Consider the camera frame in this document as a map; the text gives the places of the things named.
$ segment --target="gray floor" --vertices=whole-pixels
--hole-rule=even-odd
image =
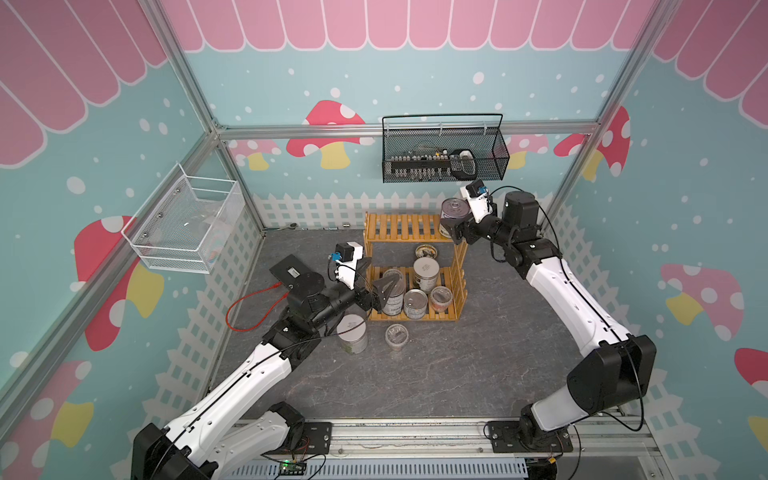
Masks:
[[[248,291],[273,285],[269,268],[289,253],[325,275],[328,254],[350,240],[362,244],[362,231],[269,232]],[[441,266],[450,265],[452,245],[438,246]],[[374,264],[408,265],[414,248],[378,243]],[[359,355],[345,353],[339,339],[328,338],[244,418],[258,418],[283,400],[308,418],[510,416],[560,388],[581,357],[552,308],[512,267],[496,263],[486,242],[469,247],[464,268],[469,295],[458,322],[407,322],[411,340],[399,353],[384,341],[389,322],[368,324],[368,348]],[[235,326],[258,322],[284,292],[280,288],[244,300]],[[232,332],[213,386],[259,343],[278,317],[275,310],[258,329]]]

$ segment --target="wall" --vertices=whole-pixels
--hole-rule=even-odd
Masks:
[[[203,130],[136,0],[9,0],[0,45],[3,385]],[[0,446],[2,478],[127,478],[135,432],[205,389],[256,247],[244,214],[211,275],[137,258]]]
[[[624,102],[623,171],[598,163],[555,222],[579,279],[657,345],[646,417],[679,480],[768,476],[767,22],[766,2],[683,2]]]
[[[489,111],[592,120],[653,3],[163,1],[214,115],[232,127]],[[527,149],[527,159],[518,155],[510,166],[519,171],[494,186],[512,182],[542,199],[557,190],[570,158],[552,151],[557,132],[541,133],[546,142],[531,135],[528,147],[511,149]],[[380,139],[293,148],[248,140],[233,153],[267,226],[356,224],[366,209],[392,205],[437,211],[458,193],[451,182],[382,185]]]

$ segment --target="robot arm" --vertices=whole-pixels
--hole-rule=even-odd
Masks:
[[[644,396],[656,346],[633,336],[595,301],[575,278],[559,249],[538,235],[539,205],[528,192],[505,195],[501,217],[480,180],[461,189],[470,206],[463,218],[441,220],[457,244],[480,238],[498,245],[505,260],[552,306],[574,337],[584,359],[566,385],[521,412],[521,434],[528,445],[573,422]]]

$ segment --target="white picket fence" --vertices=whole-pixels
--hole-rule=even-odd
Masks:
[[[640,326],[630,323],[627,315],[629,306],[619,303],[618,287],[608,283],[608,270],[599,267],[600,256],[591,253],[592,242],[584,241],[584,228],[578,228],[578,217],[571,215],[572,205],[564,205],[553,219],[554,228],[563,250],[563,258],[589,293],[615,319],[623,323],[634,335],[640,333]],[[683,420],[680,406],[683,399],[670,395],[664,388],[667,372],[654,369],[650,377],[648,394],[644,398],[645,418],[654,434],[670,470],[679,478],[687,475],[690,480],[701,478],[716,480],[715,472],[720,462],[704,455],[696,444],[699,427]],[[631,409],[639,414],[639,404],[633,402]]]
[[[163,426],[186,412],[204,393],[215,365],[217,347],[227,327],[224,315],[243,287],[248,267],[261,241],[256,224],[244,210],[233,233],[221,251],[210,274],[205,275],[205,291],[197,291],[197,307],[188,309],[190,322],[179,329],[178,348],[168,350],[168,370],[155,376],[157,395],[142,402],[146,416],[140,427],[127,433],[131,444],[149,422]],[[115,480],[131,476],[131,453],[111,466]]]

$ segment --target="black mounting plate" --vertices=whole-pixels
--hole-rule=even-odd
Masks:
[[[561,453],[561,443],[563,453],[574,451],[567,429],[556,430],[551,435],[534,442],[533,445],[524,445],[520,435],[520,422],[517,420],[510,422],[492,421],[488,422],[487,427],[485,431],[488,432],[494,453],[535,452],[557,455]]]
[[[308,437],[310,439],[309,446],[306,447],[307,457],[312,455],[319,455],[321,453],[328,454],[331,446],[331,432],[333,431],[333,424],[331,422],[307,422],[304,424],[304,432],[302,437]],[[287,455],[290,454],[289,450],[286,450],[288,438],[286,442],[277,449],[271,452],[264,452],[264,455]],[[304,453],[304,441],[299,440],[299,446],[294,453]]]

